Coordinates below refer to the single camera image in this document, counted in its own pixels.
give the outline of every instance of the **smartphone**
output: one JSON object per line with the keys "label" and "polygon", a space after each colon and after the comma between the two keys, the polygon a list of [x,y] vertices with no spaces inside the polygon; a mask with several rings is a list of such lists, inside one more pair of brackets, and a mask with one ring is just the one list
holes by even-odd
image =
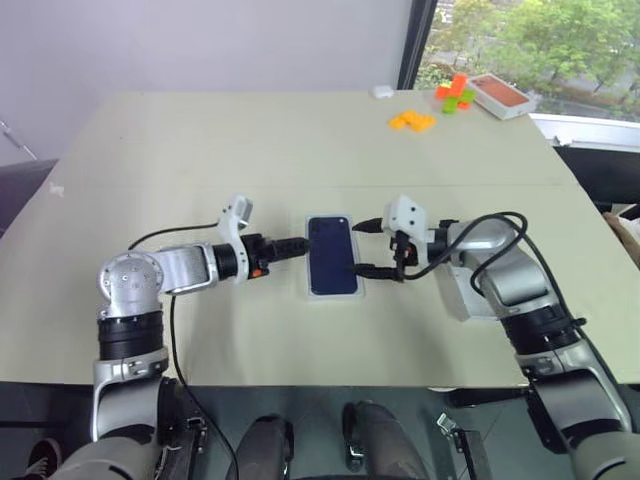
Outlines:
{"label": "smartphone", "polygon": [[307,220],[309,289],[312,295],[354,295],[359,281],[351,223],[346,216],[318,216]]}

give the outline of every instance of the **window frame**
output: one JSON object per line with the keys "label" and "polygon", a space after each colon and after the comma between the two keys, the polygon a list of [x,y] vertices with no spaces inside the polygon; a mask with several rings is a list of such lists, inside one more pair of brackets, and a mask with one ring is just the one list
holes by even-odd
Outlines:
{"label": "window frame", "polygon": [[[413,0],[411,4],[398,90],[411,90],[415,84],[437,4],[437,0]],[[529,116],[554,147],[640,153],[640,123],[546,113]]]}

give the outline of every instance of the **white box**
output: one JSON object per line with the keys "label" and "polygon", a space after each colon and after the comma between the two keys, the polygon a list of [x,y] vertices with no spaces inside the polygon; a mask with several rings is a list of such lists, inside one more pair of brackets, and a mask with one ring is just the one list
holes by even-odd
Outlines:
{"label": "white box", "polygon": [[476,92],[474,101],[500,120],[518,117],[536,109],[536,103],[525,93],[491,73],[470,78],[467,87]]}
{"label": "white box", "polygon": [[391,88],[391,85],[377,85],[371,89],[371,96],[378,100],[391,98],[393,97],[393,88]]}

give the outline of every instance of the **white wall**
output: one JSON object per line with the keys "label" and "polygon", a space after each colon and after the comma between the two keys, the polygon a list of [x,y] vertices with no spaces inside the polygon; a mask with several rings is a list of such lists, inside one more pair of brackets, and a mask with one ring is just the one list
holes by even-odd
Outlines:
{"label": "white wall", "polygon": [[[410,4],[1,0],[0,116],[53,158],[118,90],[395,86]],[[5,150],[0,165],[15,161]]]}

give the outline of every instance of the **black wire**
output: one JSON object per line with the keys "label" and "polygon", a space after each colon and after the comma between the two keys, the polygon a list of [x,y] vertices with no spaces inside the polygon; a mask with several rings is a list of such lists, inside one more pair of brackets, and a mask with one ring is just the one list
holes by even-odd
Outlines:
{"label": "black wire", "polygon": [[[517,225],[515,222],[513,222],[512,220],[507,218],[507,216],[513,216],[513,217],[518,218],[521,221],[522,224],[521,225]],[[483,295],[482,291],[478,288],[478,286],[476,284],[477,277],[490,264],[492,264],[493,262],[495,262],[496,260],[498,260],[502,256],[506,255],[507,252],[509,252],[511,249],[513,249],[520,241],[524,240],[524,242],[529,246],[529,248],[531,249],[531,251],[535,255],[536,259],[540,263],[540,266],[544,270],[545,275],[549,279],[549,283],[551,284],[551,288],[553,289],[554,293],[556,294],[556,297],[558,298],[558,303],[562,307],[563,311],[568,316],[573,318],[573,316],[571,315],[571,311],[569,310],[569,306],[567,305],[567,302],[566,302],[566,300],[564,298],[564,295],[562,294],[562,290],[560,289],[560,285],[558,285],[558,281],[556,280],[555,276],[553,275],[553,272],[551,271],[551,268],[549,267],[549,264],[547,263],[546,259],[542,255],[542,252],[540,252],[540,249],[538,249],[537,245],[534,243],[533,240],[531,240],[531,238],[526,233],[527,228],[528,228],[528,221],[527,221],[526,217],[524,215],[520,214],[520,213],[517,213],[517,212],[499,212],[499,213],[494,213],[494,214],[490,214],[490,215],[483,215],[481,217],[476,218],[471,223],[469,223],[469,225],[467,225],[464,228],[464,230],[462,230],[462,232],[460,232],[460,235],[458,235],[458,238],[456,238],[451,243],[451,245],[449,247],[447,247],[433,262],[431,262],[429,265],[427,265],[424,269],[422,269],[418,273],[410,274],[410,275],[406,275],[405,274],[404,278],[406,280],[417,280],[419,278],[424,277],[425,275],[427,275],[428,273],[432,272],[433,270],[435,270],[436,267],[438,267],[440,264],[442,264],[442,263],[447,261],[447,259],[451,256],[452,253],[454,253],[455,249],[458,247],[458,245],[460,245],[460,243],[462,243],[464,238],[469,234],[469,232],[471,232],[471,230],[473,230],[481,222],[484,222],[485,220],[490,220],[490,219],[500,220],[500,221],[503,221],[503,222],[507,223],[509,226],[511,226],[514,230],[516,230],[518,232],[518,235],[511,242],[509,242],[502,250],[500,250],[497,254],[493,255],[489,260],[487,260],[484,263],[482,263],[474,271],[474,273],[472,274],[471,279],[470,279],[471,280],[471,286],[473,287],[473,289],[476,292],[478,292],[480,295]],[[585,340],[585,342],[587,343],[589,348],[593,351],[593,355],[596,358],[596,360],[600,363],[600,365],[602,366],[602,369],[604,370],[605,375],[609,378],[609,380],[613,384],[614,388],[618,391],[618,394],[622,398],[622,395],[620,394],[619,384],[618,384],[615,376],[613,375],[613,372],[611,371],[611,369],[609,368],[609,366],[605,362],[604,358],[602,357],[602,355],[600,354],[600,352],[598,351],[598,349],[596,348],[594,343],[591,341],[591,339],[589,338],[587,333],[582,329],[582,327],[577,322],[574,322],[574,328],[579,333],[580,337],[582,337],[582,339]],[[632,429],[634,431],[636,431],[636,426],[635,426],[635,422],[634,422],[633,417],[631,417],[631,423],[632,423]]]}
{"label": "black wire", "polygon": [[[206,228],[213,228],[216,226],[218,226],[218,222],[207,223],[203,225],[191,225],[186,227],[174,227],[174,228],[165,228],[163,230],[157,230],[155,232],[148,233],[143,237],[140,237],[138,240],[136,240],[131,245],[129,245],[129,248],[127,250],[133,250],[145,240],[148,240],[151,237],[155,237],[156,235],[162,235],[165,233],[173,233],[173,232],[183,232],[187,230],[203,230]],[[222,429],[218,426],[215,420],[213,420],[213,417],[209,415],[209,413],[204,408],[202,403],[200,403],[200,401],[198,400],[198,397],[196,397],[195,393],[193,393],[193,391],[191,390],[191,387],[189,387],[189,384],[187,383],[187,380],[184,378],[184,375],[182,374],[182,369],[180,368],[180,362],[178,360],[178,351],[176,347],[176,333],[175,333],[175,322],[174,322],[175,308],[176,308],[176,297],[171,297],[171,307],[169,309],[169,332],[171,336],[171,354],[173,356],[173,363],[176,369],[176,374],[178,375],[178,380],[182,384],[182,387],[187,392],[187,394],[189,395],[193,403],[198,407],[198,409],[202,413],[202,416],[209,423],[209,425],[211,425],[213,430],[215,430],[215,432],[218,434],[218,439],[220,443],[222,444],[222,446],[226,450],[227,455],[231,459],[231,464],[235,474],[235,480],[240,480],[238,458],[236,457],[236,453],[233,451],[231,442],[229,442],[229,439],[224,434]],[[189,475],[189,478],[191,478],[191,476],[193,475],[193,468],[190,467],[188,475]]]}
{"label": "black wire", "polygon": [[[538,262],[540,263],[540,265],[542,266],[542,269],[544,270],[544,273],[547,275],[547,278],[549,279],[549,283],[551,284],[551,288],[553,288],[553,291],[555,292],[556,297],[558,297],[558,303],[560,303],[560,306],[564,309],[566,314],[569,315],[571,318],[573,318],[573,315],[571,315],[571,311],[569,310],[567,302],[564,299],[564,295],[562,294],[562,290],[560,289],[560,285],[558,285],[558,281],[554,277],[553,272],[551,271],[551,268],[549,268],[549,264],[545,260],[544,256],[542,255],[542,253],[540,252],[536,244],[533,242],[533,240],[531,240],[527,235],[524,236],[524,241],[527,243],[527,245],[529,246],[533,254],[536,256],[536,258],[538,259]],[[620,396],[620,398],[622,398],[624,401],[624,397],[620,390],[620,384],[616,380],[616,377],[613,375],[613,372],[609,368],[609,365],[607,365],[607,362],[605,362],[604,358],[600,354],[600,351],[596,348],[595,344],[591,341],[591,338],[589,338],[589,335],[587,335],[587,332],[585,332],[584,329],[577,322],[574,323],[574,328],[580,334],[580,337],[582,337],[582,339],[585,342],[587,342],[587,345],[593,352],[593,356],[596,357],[596,360],[602,367],[602,370],[604,370],[605,375],[607,376],[609,381],[612,383],[615,390],[618,392],[618,395]],[[632,431],[637,432],[638,431],[637,422],[635,421],[636,419],[634,419],[633,415],[631,415],[631,411],[629,411],[629,418],[631,420]]]}
{"label": "black wire", "polygon": [[425,268],[423,268],[422,270],[420,270],[417,273],[413,273],[413,274],[404,274],[403,278],[405,280],[417,280],[419,278],[424,277],[425,275],[431,273],[432,271],[434,271],[436,269],[436,267],[438,267],[440,264],[446,262],[448,260],[448,258],[455,252],[456,248],[458,247],[458,245],[460,245],[463,240],[465,239],[465,237],[469,234],[469,232],[471,232],[471,230],[473,230],[474,228],[476,228],[478,226],[478,224],[484,222],[485,220],[500,220],[502,222],[507,223],[509,226],[513,227],[516,226],[517,228],[521,228],[518,227],[518,225],[516,225],[512,220],[508,219],[506,217],[506,215],[512,215],[512,216],[516,216],[518,218],[520,218],[520,220],[522,221],[522,219],[524,219],[524,224],[523,227],[525,227],[526,230],[526,219],[524,218],[523,215],[516,213],[516,212],[499,212],[499,213],[492,213],[489,215],[482,215],[481,217],[476,218],[475,220],[473,220],[471,223],[469,223],[469,225],[467,225],[462,232],[460,232],[460,235],[458,235],[458,238],[456,238],[451,245],[449,245],[447,248],[445,248],[442,253],[435,259],[433,260],[429,265],[427,265]]}
{"label": "black wire", "polygon": [[217,226],[218,226],[218,222],[214,222],[214,223],[205,223],[204,225],[189,225],[186,227],[173,227],[173,228],[165,228],[163,230],[156,230],[155,232],[147,233],[144,237],[140,237],[138,240],[136,240],[131,245],[129,245],[129,248],[127,248],[127,250],[133,250],[145,240],[148,240],[151,237],[155,237],[156,235],[163,235],[165,233],[174,233],[174,232],[184,232],[187,230],[204,230],[205,228],[213,228]]}
{"label": "black wire", "polygon": [[[511,240],[507,245],[505,245],[504,248],[502,248],[498,253],[493,255],[491,258],[489,258],[485,262],[481,263],[480,266],[478,266],[478,268],[476,268],[475,271],[471,274],[471,279],[469,280],[471,283],[471,288],[473,288],[478,295],[481,295],[483,297],[484,297],[484,294],[482,293],[482,290],[480,289],[480,286],[478,285],[478,282],[477,282],[478,276],[482,272],[484,272],[487,269],[487,267],[491,265],[493,262],[495,262],[496,260],[499,260],[500,258],[505,256],[507,253],[509,253],[511,250],[513,250],[513,248],[518,243],[520,243],[520,241],[525,237],[525,235],[527,234],[527,229],[529,228],[529,222],[527,221],[527,217],[525,217],[521,213],[500,212],[499,215],[505,216],[503,220],[511,228],[513,228],[516,232],[518,232],[518,235],[516,235],[516,237],[513,240]],[[514,222],[506,218],[508,216],[518,218],[520,220],[521,225],[520,226],[516,225]]]}
{"label": "black wire", "polygon": [[220,443],[222,444],[224,449],[229,454],[229,457],[231,458],[231,465],[233,468],[233,472],[235,474],[235,478],[236,480],[239,480],[240,471],[238,468],[238,458],[236,457],[236,454],[233,451],[231,442],[229,442],[229,439],[224,434],[222,429],[218,426],[215,420],[213,420],[211,415],[209,415],[209,413],[204,408],[202,403],[200,403],[200,400],[198,400],[198,397],[196,397],[195,393],[193,393],[193,391],[191,390],[191,387],[189,387],[189,385],[187,384],[187,380],[184,378],[184,375],[182,375],[182,370],[180,369],[180,362],[178,361],[178,349],[176,347],[176,329],[175,329],[175,321],[174,321],[175,309],[176,309],[176,297],[171,297],[171,306],[169,308],[169,332],[171,336],[171,354],[173,355],[173,364],[176,369],[176,374],[178,375],[178,379],[180,380],[180,383],[184,387],[184,390],[187,392],[189,397],[191,397],[191,400],[193,401],[193,403],[195,403],[195,405],[198,407],[200,412],[202,412],[202,415],[205,417],[207,422],[211,425],[211,427],[213,427],[213,429],[218,434],[218,439],[220,440]]}

